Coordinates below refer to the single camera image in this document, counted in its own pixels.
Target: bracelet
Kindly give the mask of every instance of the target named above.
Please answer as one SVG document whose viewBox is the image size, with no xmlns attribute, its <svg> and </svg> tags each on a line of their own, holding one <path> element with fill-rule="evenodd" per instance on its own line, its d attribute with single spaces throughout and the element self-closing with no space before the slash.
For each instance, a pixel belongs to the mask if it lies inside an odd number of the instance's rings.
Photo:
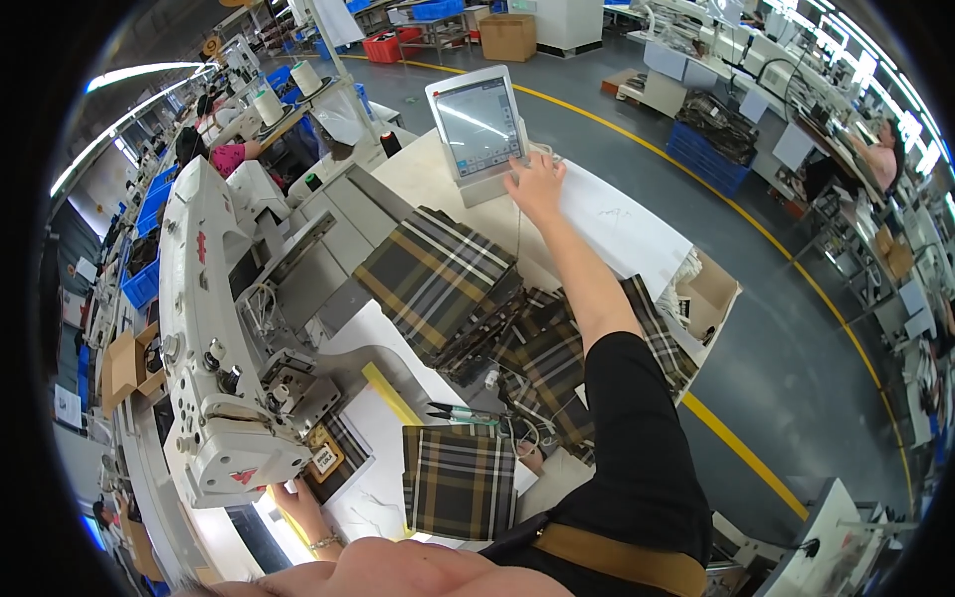
<svg viewBox="0 0 955 597">
<path fill-rule="evenodd" d="M 309 546 L 308 546 L 308 549 L 311 549 L 312 551 L 315 551 L 315 550 L 318 550 L 318 549 L 323 549 L 323 548 L 325 548 L 325 547 L 328 547 L 329 545 L 334 544 L 334 543 L 338 543 L 339 545 L 343 545 L 343 544 L 342 544 L 342 538 L 339 537 L 338 535 L 336 535 L 336 534 L 335 534 L 335 531 L 331 531 L 331 535 L 330 535 L 330 536 L 326 537 L 325 539 L 321 539 L 321 540 L 319 540 L 319 541 L 316 541 L 315 543 L 309 545 Z"/>
</svg>

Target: red plastic crate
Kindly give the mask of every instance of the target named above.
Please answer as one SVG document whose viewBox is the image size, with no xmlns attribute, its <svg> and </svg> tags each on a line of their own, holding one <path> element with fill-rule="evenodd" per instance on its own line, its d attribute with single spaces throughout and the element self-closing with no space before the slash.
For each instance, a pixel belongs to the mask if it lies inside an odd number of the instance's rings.
<svg viewBox="0 0 955 597">
<path fill-rule="evenodd" d="M 365 54 L 368 55 L 368 60 L 370 62 L 397 62 L 401 59 L 401 52 L 398 50 L 398 40 L 411 41 L 421 35 L 421 29 L 419 27 L 398 27 L 397 33 L 397 36 L 389 37 L 382 41 L 375 41 L 375 38 L 380 36 L 380 34 L 378 34 L 361 42 L 362 47 L 365 48 Z M 405 48 L 405 56 L 407 57 L 418 53 L 420 50 L 420 48 Z"/>
</svg>

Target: dark hair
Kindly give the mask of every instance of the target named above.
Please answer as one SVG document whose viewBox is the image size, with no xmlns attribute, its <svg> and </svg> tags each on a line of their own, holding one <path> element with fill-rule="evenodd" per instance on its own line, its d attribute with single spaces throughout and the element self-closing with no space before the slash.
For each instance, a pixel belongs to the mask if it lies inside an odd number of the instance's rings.
<svg viewBox="0 0 955 597">
<path fill-rule="evenodd" d="M 905 143 L 902 141 L 902 131 L 899 130 L 899 121 L 897 118 L 888 118 L 889 128 L 892 130 L 892 137 L 895 143 L 892 145 L 892 153 L 896 158 L 896 175 L 889 183 L 889 188 L 895 190 L 895 185 L 902 176 L 902 170 L 905 169 Z"/>
<path fill-rule="evenodd" d="M 176 160 L 180 164 L 180 171 L 196 156 L 202 156 L 208 160 L 209 150 L 206 149 L 202 136 L 195 127 L 183 127 L 176 141 Z"/>
<path fill-rule="evenodd" d="M 104 509 L 105 507 L 106 507 L 106 506 L 105 506 L 105 504 L 103 503 L 103 500 L 97 500 L 97 501 L 94 501 L 94 502 L 93 502 L 93 518 L 96 519 L 96 523 L 99 524 L 99 528 L 100 528 L 101 530 L 104 530 L 104 531 L 105 531 L 107 528 L 109 528 L 109 524 L 107 524 L 107 523 L 103 520 L 103 509 Z"/>
<path fill-rule="evenodd" d="M 209 96 L 200 96 L 196 102 L 196 114 L 201 117 L 212 114 L 212 98 Z"/>
</svg>

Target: tablet screen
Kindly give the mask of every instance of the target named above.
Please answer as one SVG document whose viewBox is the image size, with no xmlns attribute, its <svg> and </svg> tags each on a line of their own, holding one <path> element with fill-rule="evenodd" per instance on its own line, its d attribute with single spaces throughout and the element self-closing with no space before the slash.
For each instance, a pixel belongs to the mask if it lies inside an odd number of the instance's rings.
<svg viewBox="0 0 955 597">
<path fill-rule="evenodd" d="M 435 105 L 461 177 L 522 157 L 503 77 L 440 93 Z"/>
</svg>

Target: wall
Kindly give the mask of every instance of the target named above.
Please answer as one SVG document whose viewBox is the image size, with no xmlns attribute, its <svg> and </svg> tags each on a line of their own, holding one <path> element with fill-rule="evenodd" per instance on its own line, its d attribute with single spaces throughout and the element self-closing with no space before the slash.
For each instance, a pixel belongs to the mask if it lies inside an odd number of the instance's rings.
<svg viewBox="0 0 955 597">
<path fill-rule="evenodd" d="M 110 143 L 76 184 L 70 203 L 97 235 L 109 230 L 110 219 L 119 213 L 119 202 L 126 200 L 126 181 L 136 172 L 136 167 Z M 103 206 L 102 213 L 96 212 L 98 205 Z"/>
<path fill-rule="evenodd" d="M 109 447 L 81 437 L 56 423 L 53 438 L 66 470 L 70 486 L 81 505 L 91 504 L 99 497 L 100 458 L 109 453 Z"/>
</svg>

